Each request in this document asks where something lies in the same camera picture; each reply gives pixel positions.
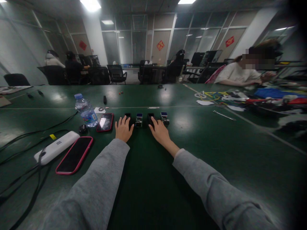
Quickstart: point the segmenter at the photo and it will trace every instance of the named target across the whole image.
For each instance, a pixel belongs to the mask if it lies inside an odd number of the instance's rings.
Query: phone case
[[[69,154],[70,150],[73,148],[73,146],[75,145],[75,143],[80,139],[80,138],[91,138],[91,141],[89,142],[89,145],[87,146],[84,154],[82,155],[79,163],[77,164],[77,167],[72,171],[72,172],[58,172],[58,167],[61,165],[62,161],[65,159],[65,157]],[[89,150],[91,144],[93,143],[93,138],[92,137],[79,137],[75,142],[74,144],[70,147],[69,151],[66,153],[65,157],[61,160],[61,162],[59,163],[59,165],[57,166],[57,168],[55,169],[55,173],[56,174],[59,174],[59,175],[71,175],[71,174],[74,174],[80,167],[83,159],[85,158],[86,156],[86,153],[87,151]]]
[[[98,124],[98,125],[97,125],[97,128],[96,128],[96,131],[97,131],[98,133],[101,133],[101,132],[109,132],[109,131],[111,131],[112,128],[113,128],[113,118],[114,118],[114,114],[113,114],[113,113],[103,113],[101,118],[103,118],[103,115],[104,115],[104,114],[112,114],[111,126],[110,126],[110,129],[108,129],[108,130],[98,130],[98,127],[99,127],[99,124]]]

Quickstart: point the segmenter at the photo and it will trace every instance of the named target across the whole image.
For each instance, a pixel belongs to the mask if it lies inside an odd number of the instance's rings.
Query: plastic bottle
[[[79,111],[84,123],[88,127],[95,127],[98,124],[98,119],[92,105],[83,98],[82,94],[76,94],[75,99],[77,99],[77,110]]]

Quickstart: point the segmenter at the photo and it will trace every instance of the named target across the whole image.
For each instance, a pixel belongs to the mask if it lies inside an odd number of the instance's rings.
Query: bottle cap
[[[81,98],[83,98],[82,94],[75,94],[75,99],[81,99]]]

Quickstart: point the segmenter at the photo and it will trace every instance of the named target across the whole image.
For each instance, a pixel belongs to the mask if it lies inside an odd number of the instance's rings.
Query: computer mouse
[[[87,133],[87,126],[86,126],[86,125],[81,125],[81,126],[79,127],[79,133],[80,133],[80,134]]]

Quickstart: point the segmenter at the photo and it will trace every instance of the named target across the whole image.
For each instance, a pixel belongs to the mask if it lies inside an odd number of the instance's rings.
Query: fluorescent light
[[[114,25],[114,22],[112,20],[102,20],[102,23],[105,25]]]
[[[277,30],[284,30],[284,29],[287,29],[287,27],[286,28],[280,28],[280,29],[277,29]]]
[[[97,0],[80,0],[80,2],[89,12],[94,12],[101,9],[101,6]]]
[[[180,0],[178,4],[193,4],[196,0]]]

